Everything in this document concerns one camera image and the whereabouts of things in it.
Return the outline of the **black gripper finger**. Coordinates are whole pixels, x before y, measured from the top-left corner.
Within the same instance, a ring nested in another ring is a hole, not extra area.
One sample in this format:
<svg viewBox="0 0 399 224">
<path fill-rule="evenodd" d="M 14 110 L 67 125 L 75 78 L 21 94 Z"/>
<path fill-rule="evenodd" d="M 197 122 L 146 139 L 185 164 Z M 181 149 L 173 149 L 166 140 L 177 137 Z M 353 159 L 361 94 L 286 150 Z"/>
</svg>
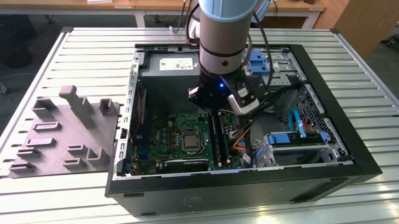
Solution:
<svg viewBox="0 0 399 224">
<path fill-rule="evenodd" d="M 198 106 L 198 107 L 204 106 L 204 100 L 202 100 L 202 95 L 201 95 L 201 87 L 196 86 L 193 88 L 188 88 L 188 100 L 196 106 Z"/>
</svg>

